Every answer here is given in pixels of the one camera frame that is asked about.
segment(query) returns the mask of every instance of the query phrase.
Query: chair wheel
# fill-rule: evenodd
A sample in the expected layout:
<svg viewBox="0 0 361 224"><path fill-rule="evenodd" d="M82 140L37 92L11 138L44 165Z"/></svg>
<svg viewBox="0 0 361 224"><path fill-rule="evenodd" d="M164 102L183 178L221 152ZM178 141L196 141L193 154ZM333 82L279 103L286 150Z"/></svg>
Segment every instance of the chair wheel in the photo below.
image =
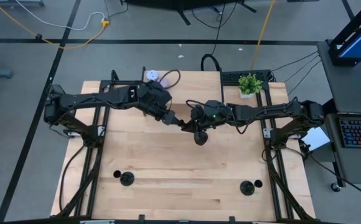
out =
<svg viewBox="0 0 361 224"><path fill-rule="evenodd" d="M332 183L331 184L331 190L334 191L334 192L340 192L341 188L338 186L337 183Z"/></svg>

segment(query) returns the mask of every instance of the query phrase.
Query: wooden table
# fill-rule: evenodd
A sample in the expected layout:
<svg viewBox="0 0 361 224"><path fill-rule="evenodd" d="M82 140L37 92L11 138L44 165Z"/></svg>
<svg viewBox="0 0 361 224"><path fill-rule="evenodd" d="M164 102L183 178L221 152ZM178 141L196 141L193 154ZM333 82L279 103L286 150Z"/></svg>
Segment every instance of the wooden table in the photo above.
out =
<svg viewBox="0 0 361 224"><path fill-rule="evenodd" d="M170 89L172 109L178 117L190 118L185 101L220 100L219 72L181 72L179 84ZM176 73L167 76L170 82ZM100 82L84 82L82 93L98 92ZM257 106L256 98L240 99L236 86L225 86L226 103ZM273 104L288 102L284 83L270 83ZM262 92L263 104L265 94ZM94 109L77 111L76 117L91 124ZM277 119L278 127L290 118ZM147 220L228 220L275 221L266 163L261 158L264 149L260 122L249 125L240 135L234 127L220 126L208 130L209 140L198 146L191 133L183 133L177 126L166 126L132 108L111 110L108 120L103 158L96 190L92 218ZM63 166L82 145L80 138L68 143ZM299 150L298 142L288 141L288 147ZM86 149L71 163L65 176L63 202L67 203L80 184ZM283 161L291 193L308 214L314 217L311 194L304 164L298 154L283 150ZM113 172L130 171L135 182L123 187ZM244 180L260 179L263 187L252 196L240 192ZM286 217L283 194L278 188L281 211ZM86 210L89 190L84 195ZM59 185L52 214L59 212Z"/></svg>

